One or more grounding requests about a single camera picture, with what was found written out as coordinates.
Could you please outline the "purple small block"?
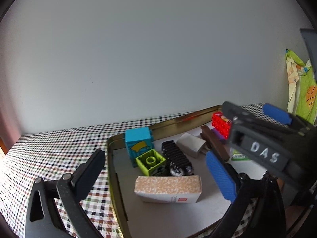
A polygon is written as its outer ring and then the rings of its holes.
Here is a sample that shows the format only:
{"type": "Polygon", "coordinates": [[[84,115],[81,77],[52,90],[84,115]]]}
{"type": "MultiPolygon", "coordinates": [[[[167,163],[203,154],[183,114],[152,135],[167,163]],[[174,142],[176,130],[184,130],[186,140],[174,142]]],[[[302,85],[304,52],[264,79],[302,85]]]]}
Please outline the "purple small block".
{"type": "Polygon", "coordinates": [[[215,128],[212,128],[211,131],[217,136],[222,144],[226,143],[226,138],[215,128]]]}

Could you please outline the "green toy cube brick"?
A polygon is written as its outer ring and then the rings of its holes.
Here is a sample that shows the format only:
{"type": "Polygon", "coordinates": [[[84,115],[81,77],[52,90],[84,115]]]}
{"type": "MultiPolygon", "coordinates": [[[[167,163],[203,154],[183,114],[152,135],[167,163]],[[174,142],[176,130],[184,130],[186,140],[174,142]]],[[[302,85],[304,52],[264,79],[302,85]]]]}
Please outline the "green toy cube brick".
{"type": "Polygon", "coordinates": [[[167,160],[155,149],[145,152],[135,160],[145,176],[162,176],[166,171],[167,160]]]}

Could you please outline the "clear floss pick box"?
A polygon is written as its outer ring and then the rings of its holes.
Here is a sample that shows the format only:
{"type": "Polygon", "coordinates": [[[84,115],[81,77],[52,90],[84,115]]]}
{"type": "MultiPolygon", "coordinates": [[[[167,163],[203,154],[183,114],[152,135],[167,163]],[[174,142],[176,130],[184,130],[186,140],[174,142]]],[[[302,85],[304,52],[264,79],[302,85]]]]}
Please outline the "clear floss pick box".
{"type": "Polygon", "coordinates": [[[242,154],[236,149],[231,148],[230,154],[231,154],[232,161],[250,161],[250,158],[248,156],[246,156],[245,154],[242,154]]]}

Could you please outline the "white cork-top small box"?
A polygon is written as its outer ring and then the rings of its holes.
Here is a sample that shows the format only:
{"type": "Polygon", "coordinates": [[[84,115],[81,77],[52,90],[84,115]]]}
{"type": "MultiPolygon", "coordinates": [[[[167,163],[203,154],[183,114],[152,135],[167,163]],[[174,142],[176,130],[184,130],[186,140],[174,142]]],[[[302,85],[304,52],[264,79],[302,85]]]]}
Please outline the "white cork-top small box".
{"type": "Polygon", "coordinates": [[[134,193],[143,202],[193,204],[202,193],[201,178],[194,176],[139,176],[134,193]]]}

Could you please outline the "teal toy brick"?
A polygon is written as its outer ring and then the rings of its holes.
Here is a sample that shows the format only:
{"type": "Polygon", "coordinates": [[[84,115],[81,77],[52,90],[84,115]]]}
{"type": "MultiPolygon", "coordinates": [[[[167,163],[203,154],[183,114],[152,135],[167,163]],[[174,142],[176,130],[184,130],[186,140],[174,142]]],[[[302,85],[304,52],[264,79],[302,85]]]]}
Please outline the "teal toy brick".
{"type": "Polygon", "coordinates": [[[136,158],[154,148],[154,138],[149,127],[140,127],[125,131],[125,146],[132,166],[137,167],[136,158]]]}

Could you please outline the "brown harmonica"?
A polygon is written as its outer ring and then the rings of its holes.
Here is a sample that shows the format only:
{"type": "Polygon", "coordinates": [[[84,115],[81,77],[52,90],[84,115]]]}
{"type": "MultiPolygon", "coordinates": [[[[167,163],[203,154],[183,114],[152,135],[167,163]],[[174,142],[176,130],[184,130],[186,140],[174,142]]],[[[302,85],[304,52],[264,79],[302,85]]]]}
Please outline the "brown harmonica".
{"type": "Polygon", "coordinates": [[[229,153],[221,143],[216,134],[206,125],[201,126],[201,138],[206,141],[207,146],[216,152],[225,162],[229,161],[229,153]]]}

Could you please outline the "black hair claw clip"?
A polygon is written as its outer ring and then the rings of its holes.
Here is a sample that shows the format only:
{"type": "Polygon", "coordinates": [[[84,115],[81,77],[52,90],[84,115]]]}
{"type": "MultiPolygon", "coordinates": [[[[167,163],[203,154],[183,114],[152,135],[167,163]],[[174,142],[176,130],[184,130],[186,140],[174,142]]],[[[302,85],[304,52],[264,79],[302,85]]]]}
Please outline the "black hair claw clip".
{"type": "Polygon", "coordinates": [[[194,175],[192,163],[173,140],[162,143],[162,153],[169,165],[171,176],[194,175]]]}

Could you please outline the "gold metal tin tray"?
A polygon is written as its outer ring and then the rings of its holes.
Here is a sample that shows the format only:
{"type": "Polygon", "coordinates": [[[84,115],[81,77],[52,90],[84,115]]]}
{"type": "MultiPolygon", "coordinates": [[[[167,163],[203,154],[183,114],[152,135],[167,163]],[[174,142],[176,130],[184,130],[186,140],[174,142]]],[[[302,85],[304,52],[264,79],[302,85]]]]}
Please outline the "gold metal tin tray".
{"type": "MultiPolygon", "coordinates": [[[[176,141],[185,132],[200,136],[201,126],[212,127],[212,114],[220,109],[221,105],[212,106],[151,125],[155,149],[161,151],[164,141],[176,141]]],[[[132,167],[124,131],[107,140],[107,154],[111,200],[123,237],[195,237],[214,228],[230,206],[206,166],[205,155],[189,158],[194,173],[202,181],[198,202],[160,204],[143,202],[134,193],[134,184],[141,172],[132,167]]],[[[230,164],[238,173],[246,173],[252,179],[262,179],[266,173],[266,169],[253,161],[230,160],[230,164]]]]}

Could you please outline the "checkered tablecloth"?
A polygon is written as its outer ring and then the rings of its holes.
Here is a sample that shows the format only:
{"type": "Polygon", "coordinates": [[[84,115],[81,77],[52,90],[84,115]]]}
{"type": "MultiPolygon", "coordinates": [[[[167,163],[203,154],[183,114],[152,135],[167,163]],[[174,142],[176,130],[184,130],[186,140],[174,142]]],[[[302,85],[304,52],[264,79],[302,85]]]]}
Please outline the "checkered tablecloth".
{"type": "MultiPolygon", "coordinates": [[[[262,107],[242,108],[262,120],[275,122],[262,112],[262,107]]],[[[171,119],[174,117],[21,136],[1,161],[1,217],[9,231],[19,237],[26,237],[27,207],[36,178],[41,177],[48,182],[60,179],[65,173],[74,173],[80,164],[85,163],[96,150],[100,149],[105,152],[105,165],[87,198],[80,201],[80,205],[102,237],[123,237],[111,200],[107,168],[107,140],[113,135],[122,134],[123,131],[125,137],[125,131],[129,129],[150,127],[171,119]]],[[[230,164],[232,147],[228,139],[223,145],[230,157],[226,163],[230,164]]],[[[316,237],[316,183],[310,189],[298,189],[266,169],[262,179],[268,176],[276,179],[282,195],[286,237],[291,231],[294,231],[295,237],[316,237]]],[[[71,237],[78,237],[61,200],[55,199],[55,204],[67,232],[71,237]]],[[[241,237],[255,205],[256,200],[252,199],[233,237],[241,237]]]]}

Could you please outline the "white power adapter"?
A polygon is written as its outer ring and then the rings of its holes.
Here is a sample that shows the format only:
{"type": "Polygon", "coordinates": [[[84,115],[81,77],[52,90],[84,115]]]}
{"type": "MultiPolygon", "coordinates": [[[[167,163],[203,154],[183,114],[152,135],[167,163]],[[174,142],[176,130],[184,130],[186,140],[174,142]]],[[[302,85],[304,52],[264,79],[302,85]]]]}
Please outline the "white power adapter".
{"type": "Polygon", "coordinates": [[[176,141],[176,145],[183,153],[193,158],[197,158],[199,154],[206,155],[208,151],[205,140],[189,133],[184,133],[176,141]]]}

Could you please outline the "green patterned hanging cloth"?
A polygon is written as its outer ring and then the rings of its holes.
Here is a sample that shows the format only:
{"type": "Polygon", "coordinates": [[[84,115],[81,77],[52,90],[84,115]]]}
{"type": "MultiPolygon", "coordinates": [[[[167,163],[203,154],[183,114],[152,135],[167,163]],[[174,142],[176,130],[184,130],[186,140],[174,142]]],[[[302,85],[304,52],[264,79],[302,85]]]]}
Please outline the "green patterned hanging cloth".
{"type": "Polygon", "coordinates": [[[316,121],[316,80],[311,62],[303,62],[292,50],[285,53],[288,76],[287,111],[311,124],[316,121]]]}

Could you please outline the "red toy brick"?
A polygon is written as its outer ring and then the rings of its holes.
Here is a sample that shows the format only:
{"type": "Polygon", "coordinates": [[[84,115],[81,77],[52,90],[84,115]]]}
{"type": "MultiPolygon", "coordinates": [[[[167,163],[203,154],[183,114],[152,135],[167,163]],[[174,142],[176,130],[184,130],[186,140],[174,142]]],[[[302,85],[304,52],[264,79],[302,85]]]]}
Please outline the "red toy brick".
{"type": "Polygon", "coordinates": [[[212,126],[225,138],[228,139],[232,122],[222,112],[214,112],[212,115],[212,126]]]}

